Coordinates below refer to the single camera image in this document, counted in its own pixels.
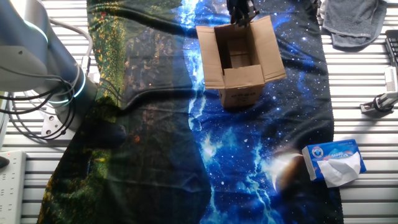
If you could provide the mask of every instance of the wrinkled fabric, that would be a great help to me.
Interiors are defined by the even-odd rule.
[[[330,1],[325,6],[323,28],[331,33],[335,48],[360,50],[379,36],[386,12],[383,0]]]
[[[302,157],[272,172],[280,155],[333,140],[315,11],[254,3],[272,17],[287,78],[226,111],[205,90],[195,32],[228,23],[226,2],[88,1],[102,80],[38,223],[343,223],[339,190],[311,182]]]

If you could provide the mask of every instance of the gray cloth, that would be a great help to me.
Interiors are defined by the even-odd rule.
[[[382,0],[329,0],[323,28],[331,33],[334,47],[365,47],[380,34],[386,11]]]

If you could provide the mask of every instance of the cable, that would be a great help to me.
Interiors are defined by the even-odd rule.
[[[120,97],[119,97],[117,94],[115,94],[112,90],[110,90],[109,88],[106,88],[106,87],[104,87],[104,86],[99,86],[98,88],[104,89],[104,90],[106,90],[106,91],[112,93],[112,95],[115,96],[116,99],[117,99],[118,101],[120,101],[121,103],[125,103],[125,102],[126,102],[126,100],[120,99]]]
[[[23,75],[23,76],[27,76],[27,77],[32,77],[32,78],[46,78],[46,79],[54,78],[54,79],[56,79],[56,80],[59,80],[59,81],[62,82],[62,83],[66,83],[66,84],[70,85],[70,88],[72,88],[72,85],[71,85],[70,83],[66,82],[66,81],[63,80],[61,77],[58,77],[58,76],[56,76],[56,75],[36,75],[36,74],[29,74],[29,73],[24,73],[24,72],[15,72],[15,71],[12,71],[12,70],[10,70],[10,69],[8,69],[8,68],[5,68],[5,67],[3,67],[3,66],[1,66],[1,65],[0,65],[0,68],[3,69],[3,70],[5,70],[5,71],[7,71],[7,72],[11,72],[11,73],[15,73],[15,74]],[[5,97],[5,96],[0,96],[0,99],[3,99],[3,100],[16,100],[16,101],[35,100],[35,99],[38,99],[38,98],[41,98],[41,97],[43,97],[43,96],[47,96],[48,94],[53,93],[54,89],[53,89],[53,90],[46,91],[45,93],[39,94],[39,95],[37,95],[37,96],[31,96],[31,97],[27,97],[27,98],[23,98],[23,97],[21,97],[21,98],[10,98],[10,97]]]
[[[99,81],[100,82],[106,82],[108,85],[110,85],[112,87],[112,89],[114,89],[115,93],[117,93],[120,98],[123,98],[122,95],[120,95],[119,91],[116,89],[116,87],[110,81],[107,81],[104,78],[99,78]]]
[[[16,111],[17,108],[16,108],[16,106],[15,106],[15,102],[12,101],[11,103],[12,103],[12,106],[13,106],[14,111]],[[49,134],[49,135],[47,135],[47,136],[38,136],[38,135],[34,134],[34,133],[22,122],[22,120],[21,120],[21,118],[19,117],[18,114],[16,115],[16,116],[17,116],[17,119],[18,119],[18,122],[21,123],[21,125],[26,129],[26,131],[27,131],[28,133],[23,132],[23,130],[21,130],[21,129],[17,126],[17,124],[15,123],[14,119],[12,118],[12,116],[10,117],[10,120],[11,120],[12,124],[15,126],[15,128],[16,128],[21,134],[23,134],[24,136],[26,136],[26,137],[28,137],[28,138],[31,138],[31,139],[41,139],[41,140],[46,140],[46,141],[54,140],[54,139],[59,138],[61,135],[65,134],[65,131],[70,127],[70,125],[71,125],[71,123],[72,123],[72,121],[73,121],[73,119],[74,119],[74,117],[75,117],[75,114],[76,114],[76,113],[75,113],[75,112],[76,112],[76,102],[75,102],[75,101],[72,102],[72,106],[69,107],[68,114],[67,114],[67,117],[66,117],[66,119],[65,119],[66,122],[63,123],[63,124],[61,125],[61,127],[58,128],[54,133]],[[55,137],[53,137],[53,138],[49,138],[49,137],[54,136],[55,134],[57,134],[57,133],[60,132],[60,131],[61,131],[61,133],[60,133],[59,135],[57,135],[57,136],[55,136]]]
[[[382,95],[383,95],[383,94],[377,95],[377,96],[373,99],[373,108],[374,108],[376,111],[382,112],[382,113],[390,112],[392,109],[394,109],[394,105],[392,105],[392,106],[390,106],[390,107],[388,107],[388,108],[384,108],[384,109],[380,108],[380,107],[377,105],[376,100],[377,100],[378,98],[380,98]]]
[[[70,24],[67,24],[67,23],[64,23],[64,22],[57,21],[57,20],[55,20],[53,18],[49,18],[49,20],[50,20],[50,22],[52,24],[55,24],[55,25],[58,25],[58,26],[62,26],[64,28],[66,28],[66,29],[70,29],[72,31],[77,32],[78,34],[81,34],[81,35],[85,36],[86,39],[88,40],[88,49],[87,49],[87,52],[86,52],[85,56],[90,56],[91,50],[93,50],[93,39],[90,37],[90,35],[88,33],[84,32],[83,30],[81,30],[78,27],[75,27],[73,25],[70,25]]]
[[[37,105],[32,101],[32,100],[29,100],[29,103],[31,103],[33,106],[35,106],[35,107],[37,107]],[[46,114],[49,114],[49,115],[57,115],[56,113],[51,113],[51,112],[48,112],[48,111],[46,111],[46,110],[43,110],[43,109],[39,109],[39,111],[41,111],[41,112],[43,112],[43,113],[46,113]]]
[[[33,112],[33,111],[37,111],[38,109],[43,107],[44,104],[46,104],[51,99],[51,97],[53,95],[54,95],[54,93],[49,94],[49,96],[43,101],[43,103],[41,103],[39,106],[37,106],[35,108],[32,108],[32,109],[29,109],[29,110],[24,110],[24,111],[18,112],[18,111],[8,111],[8,110],[0,109],[0,112],[6,113],[6,114],[21,115],[21,114],[27,114],[27,113],[30,113],[30,112]]]

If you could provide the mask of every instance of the open cardboard box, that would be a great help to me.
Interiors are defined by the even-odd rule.
[[[253,105],[267,82],[286,77],[269,16],[247,27],[196,28],[206,89],[219,90],[224,108]]]

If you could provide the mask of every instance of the metal grating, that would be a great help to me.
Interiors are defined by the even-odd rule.
[[[42,0],[50,17],[87,31],[86,1]],[[368,172],[341,188],[345,223],[398,223],[398,111],[380,119],[361,114],[359,104],[373,100],[386,91],[384,68],[389,57],[384,50],[386,30],[398,29],[398,0],[387,0],[389,8],[382,34],[358,53],[333,49],[329,36],[322,36],[328,63],[330,92],[335,117],[335,141],[354,138],[360,145]],[[80,62],[88,42],[73,31],[53,26],[55,33]],[[94,63],[91,72],[98,72]],[[31,107],[19,103],[19,107]],[[44,114],[33,112],[21,116],[37,133]],[[23,149],[27,153],[22,223],[36,223],[45,186],[55,170],[68,141],[46,145],[19,134],[8,123],[2,151]]]

